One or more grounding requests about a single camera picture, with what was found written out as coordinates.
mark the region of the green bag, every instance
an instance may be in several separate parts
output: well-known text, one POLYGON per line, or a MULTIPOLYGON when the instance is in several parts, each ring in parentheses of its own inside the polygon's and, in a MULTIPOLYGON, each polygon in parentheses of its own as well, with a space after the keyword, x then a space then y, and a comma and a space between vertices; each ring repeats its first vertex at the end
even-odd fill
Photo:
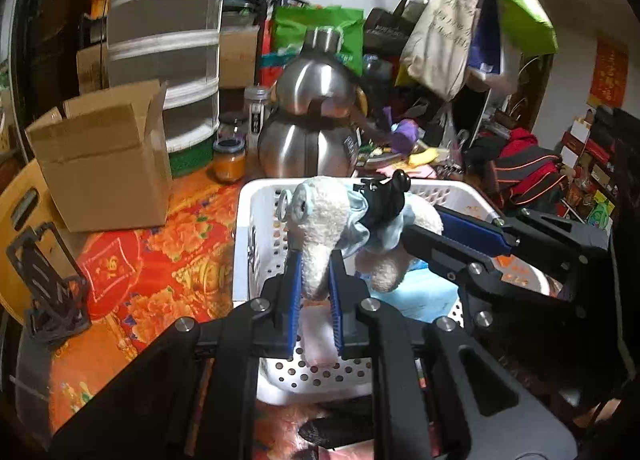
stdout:
POLYGON ((331 26, 340 31, 342 43, 338 57, 344 65, 362 75, 364 12, 360 8, 278 7, 273 31, 274 50, 300 52, 310 26, 331 26))
POLYGON ((500 27, 525 56, 555 54, 556 31, 538 0, 498 0, 500 27))

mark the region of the glass jar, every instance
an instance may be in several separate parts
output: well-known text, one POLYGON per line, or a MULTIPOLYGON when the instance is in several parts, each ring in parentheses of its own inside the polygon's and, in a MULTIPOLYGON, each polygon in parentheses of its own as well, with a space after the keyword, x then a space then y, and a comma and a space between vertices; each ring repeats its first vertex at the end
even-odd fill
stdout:
POLYGON ((219 182, 231 184, 246 172, 246 153, 241 138, 219 138, 213 143, 212 170, 219 182))
POLYGON ((218 138, 241 138, 245 140, 248 116, 245 112, 223 112, 220 114, 218 138))

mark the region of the red poster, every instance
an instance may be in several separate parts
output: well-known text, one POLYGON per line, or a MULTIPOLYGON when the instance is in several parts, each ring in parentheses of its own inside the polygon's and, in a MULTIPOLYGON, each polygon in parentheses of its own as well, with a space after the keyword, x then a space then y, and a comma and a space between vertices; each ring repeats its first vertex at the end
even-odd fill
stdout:
POLYGON ((629 56, 624 45, 605 37, 598 38, 589 104, 599 106, 604 103, 613 108, 622 107, 628 63, 629 56))

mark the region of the stuffed animal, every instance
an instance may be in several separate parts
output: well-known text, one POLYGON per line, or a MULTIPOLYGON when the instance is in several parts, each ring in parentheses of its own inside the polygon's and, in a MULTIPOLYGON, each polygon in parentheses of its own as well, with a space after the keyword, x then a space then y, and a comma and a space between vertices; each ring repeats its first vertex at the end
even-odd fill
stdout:
POLYGON ((356 268, 371 274, 379 292, 398 287, 414 257, 402 247, 406 225, 442 234, 440 215, 425 199, 408 192, 409 179, 396 172, 387 182, 345 185, 318 176, 283 190, 278 218, 287 223, 289 248, 302 251, 302 292, 307 299, 327 296, 327 265, 332 250, 347 258, 359 250, 356 268))

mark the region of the blue bag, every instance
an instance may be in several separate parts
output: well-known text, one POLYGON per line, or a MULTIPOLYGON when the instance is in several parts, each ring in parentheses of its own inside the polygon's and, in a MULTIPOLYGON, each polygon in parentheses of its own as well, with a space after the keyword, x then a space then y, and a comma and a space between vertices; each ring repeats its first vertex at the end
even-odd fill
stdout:
POLYGON ((466 65, 484 74, 499 74, 501 60, 498 1, 482 0, 480 18, 469 48, 466 65))

